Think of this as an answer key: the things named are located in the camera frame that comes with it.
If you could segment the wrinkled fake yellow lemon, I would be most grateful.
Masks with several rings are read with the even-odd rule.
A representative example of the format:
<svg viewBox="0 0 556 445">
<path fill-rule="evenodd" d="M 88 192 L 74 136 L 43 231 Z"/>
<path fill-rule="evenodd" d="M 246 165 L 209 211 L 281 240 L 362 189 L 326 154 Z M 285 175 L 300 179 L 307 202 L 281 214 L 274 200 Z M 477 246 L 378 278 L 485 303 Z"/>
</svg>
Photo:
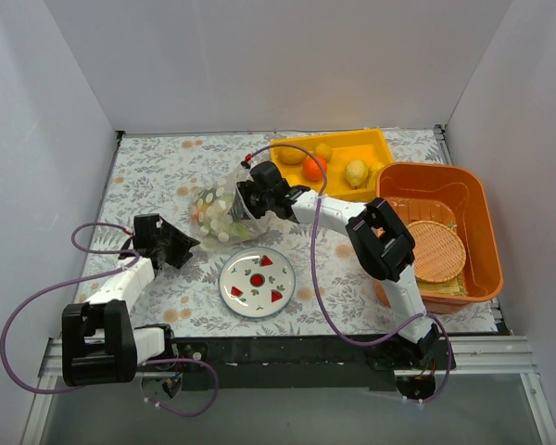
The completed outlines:
<svg viewBox="0 0 556 445">
<path fill-rule="evenodd" d="M 352 159 L 344 170 L 347 183 L 353 188 L 361 188 L 369 176 L 369 167 L 362 159 Z"/>
</svg>

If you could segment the fake yellow mango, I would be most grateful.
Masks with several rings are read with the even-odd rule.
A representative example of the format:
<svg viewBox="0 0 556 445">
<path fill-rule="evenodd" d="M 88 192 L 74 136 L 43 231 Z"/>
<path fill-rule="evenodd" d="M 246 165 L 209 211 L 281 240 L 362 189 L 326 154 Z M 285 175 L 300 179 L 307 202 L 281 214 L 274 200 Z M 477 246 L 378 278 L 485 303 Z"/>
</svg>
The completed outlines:
<svg viewBox="0 0 556 445">
<path fill-rule="evenodd" d="M 277 158 L 285 165 L 298 165 L 302 163 L 307 154 L 291 146 L 281 146 L 276 149 Z"/>
</svg>

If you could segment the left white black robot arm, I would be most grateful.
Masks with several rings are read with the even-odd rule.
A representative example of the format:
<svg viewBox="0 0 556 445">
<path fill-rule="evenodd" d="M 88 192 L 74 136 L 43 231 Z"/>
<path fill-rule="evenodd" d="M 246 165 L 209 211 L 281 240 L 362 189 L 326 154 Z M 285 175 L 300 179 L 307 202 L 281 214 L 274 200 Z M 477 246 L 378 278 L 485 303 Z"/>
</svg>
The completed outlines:
<svg viewBox="0 0 556 445">
<path fill-rule="evenodd" d="M 117 268 L 90 298 L 68 305 L 61 317 L 62 373 L 69 387 L 126 383 L 149 361 L 160 371 L 178 361 L 168 324 L 134 327 L 130 311 L 145 288 L 167 264 L 181 269 L 199 241 L 158 214 L 134 218 L 121 248 L 107 250 Z"/>
</svg>

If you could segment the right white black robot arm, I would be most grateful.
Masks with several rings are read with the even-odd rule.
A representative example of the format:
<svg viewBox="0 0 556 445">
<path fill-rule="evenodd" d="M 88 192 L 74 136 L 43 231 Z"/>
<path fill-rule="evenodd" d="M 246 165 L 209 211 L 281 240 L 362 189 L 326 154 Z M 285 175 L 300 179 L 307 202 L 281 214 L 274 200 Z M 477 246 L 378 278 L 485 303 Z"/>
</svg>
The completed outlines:
<svg viewBox="0 0 556 445">
<path fill-rule="evenodd" d="M 414 268 L 414 238 L 386 200 L 377 197 L 369 203 L 348 202 L 305 185 L 290 185 L 270 161 L 253 166 L 245 160 L 238 171 L 245 177 L 236 183 L 234 215 L 259 221 L 272 213 L 282 220 L 311 226 L 311 279 L 320 310 L 338 337 L 359 348 L 392 344 L 401 349 L 402 361 L 411 368 L 422 368 L 434 359 L 442 328 L 427 312 L 421 297 Z M 396 323 L 393 332 L 360 341 L 336 327 L 318 284 L 315 244 L 320 228 L 347 236 L 364 272 L 381 283 Z"/>
</svg>

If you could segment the fake orange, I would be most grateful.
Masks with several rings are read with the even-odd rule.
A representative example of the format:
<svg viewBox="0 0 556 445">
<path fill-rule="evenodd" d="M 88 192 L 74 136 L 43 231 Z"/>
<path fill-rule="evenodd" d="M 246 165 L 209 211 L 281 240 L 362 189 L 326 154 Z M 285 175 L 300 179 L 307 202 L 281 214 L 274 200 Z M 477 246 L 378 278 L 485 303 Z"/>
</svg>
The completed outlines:
<svg viewBox="0 0 556 445">
<path fill-rule="evenodd" d="M 322 157 L 307 157 L 303 161 L 302 174 L 305 180 L 319 182 L 323 180 L 323 174 L 327 172 L 327 162 Z"/>
</svg>

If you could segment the smooth fake yellow lemon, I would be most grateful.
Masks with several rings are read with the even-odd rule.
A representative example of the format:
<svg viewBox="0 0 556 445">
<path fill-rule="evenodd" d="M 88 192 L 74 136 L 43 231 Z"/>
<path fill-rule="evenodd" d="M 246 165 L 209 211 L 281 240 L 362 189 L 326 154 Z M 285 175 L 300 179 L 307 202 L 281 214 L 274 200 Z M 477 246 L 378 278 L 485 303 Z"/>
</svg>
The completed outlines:
<svg viewBox="0 0 556 445">
<path fill-rule="evenodd" d="M 317 157 L 329 162 L 333 156 L 333 149 L 326 143 L 320 143 L 315 147 L 314 153 Z"/>
</svg>

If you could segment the clear zip top bag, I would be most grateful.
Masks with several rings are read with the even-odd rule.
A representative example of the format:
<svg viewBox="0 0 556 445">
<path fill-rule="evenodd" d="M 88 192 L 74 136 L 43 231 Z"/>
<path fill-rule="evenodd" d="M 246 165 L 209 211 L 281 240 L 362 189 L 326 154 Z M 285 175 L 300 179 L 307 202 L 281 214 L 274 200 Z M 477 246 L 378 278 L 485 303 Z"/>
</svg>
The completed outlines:
<svg viewBox="0 0 556 445">
<path fill-rule="evenodd" d="M 263 235 L 273 214 L 260 219 L 246 208 L 241 183 L 252 181 L 249 170 L 238 166 L 198 192 L 190 204 L 190 236 L 204 250 L 226 250 L 229 246 L 251 241 Z"/>
</svg>

